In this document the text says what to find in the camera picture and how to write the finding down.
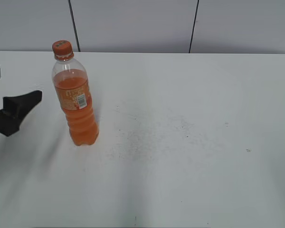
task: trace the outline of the orange soda bottle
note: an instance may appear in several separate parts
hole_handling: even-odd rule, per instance
[[[98,137],[98,126],[94,119],[86,70],[74,58],[69,41],[57,41],[52,48],[57,60],[52,80],[60,106],[66,114],[71,137],[77,146],[91,145]]]

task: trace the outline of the panel seam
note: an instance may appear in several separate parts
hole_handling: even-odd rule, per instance
[[[197,17],[197,14],[198,14],[199,3],[200,3],[200,0],[198,0],[198,2],[196,3],[195,16],[194,16],[194,22],[193,22],[192,34],[191,34],[191,40],[190,40],[190,47],[189,47],[189,53],[191,53],[191,47],[192,47],[192,41],[193,41],[193,33],[194,33],[194,28],[195,28],[196,17]]]
[[[68,6],[70,8],[70,14],[71,14],[71,18],[72,18],[72,24],[73,24],[73,29],[74,29],[74,33],[75,33],[75,39],[76,39],[77,48],[78,48],[78,51],[80,52],[80,45],[79,45],[79,41],[78,41],[78,35],[77,35],[77,30],[76,30],[76,25],[75,25],[75,20],[74,20],[74,14],[73,14],[71,0],[67,0],[67,2],[68,2]]]

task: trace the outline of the white wall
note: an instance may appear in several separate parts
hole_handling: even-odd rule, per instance
[[[73,0],[81,51],[188,53],[197,0]]]
[[[285,0],[200,0],[191,52],[285,53]]]
[[[60,39],[77,50],[67,0],[0,0],[0,50],[51,50]]]

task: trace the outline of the orange liquid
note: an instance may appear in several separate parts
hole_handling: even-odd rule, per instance
[[[71,69],[59,72],[54,76],[54,85],[60,89],[75,89],[87,81],[84,71]],[[83,109],[70,111],[62,108],[70,128],[71,137],[75,145],[92,145],[98,137],[98,126],[95,122],[92,99],[87,100]]]

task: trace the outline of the bottle neck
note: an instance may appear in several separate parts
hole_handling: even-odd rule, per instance
[[[54,54],[54,56],[55,56],[55,59],[57,61],[68,61],[68,60],[70,60],[70,59],[72,59],[74,57],[74,52],[71,52],[71,53],[69,53],[67,55],[62,55],[62,56]]]

